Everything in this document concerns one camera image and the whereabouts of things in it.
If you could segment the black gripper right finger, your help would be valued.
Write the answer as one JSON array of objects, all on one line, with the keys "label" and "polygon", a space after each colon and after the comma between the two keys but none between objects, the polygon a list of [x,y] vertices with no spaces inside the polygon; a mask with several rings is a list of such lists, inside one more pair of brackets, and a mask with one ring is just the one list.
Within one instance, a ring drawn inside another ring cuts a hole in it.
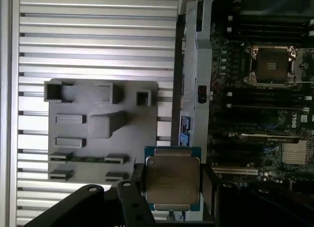
[{"label": "black gripper right finger", "polygon": [[216,227],[312,227],[314,209],[305,198],[273,181],[239,188],[201,165],[200,188]]}]

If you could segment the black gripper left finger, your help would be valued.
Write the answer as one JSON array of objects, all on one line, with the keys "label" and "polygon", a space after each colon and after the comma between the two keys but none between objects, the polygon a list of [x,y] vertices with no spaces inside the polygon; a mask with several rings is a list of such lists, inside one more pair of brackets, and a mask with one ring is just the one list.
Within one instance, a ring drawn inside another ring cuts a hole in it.
[{"label": "black gripper left finger", "polygon": [[155,219],[142,195],[146,166],[135,164],[130,180],[109,190],[85,185],[29,223],[28,227],[154,227]]}]

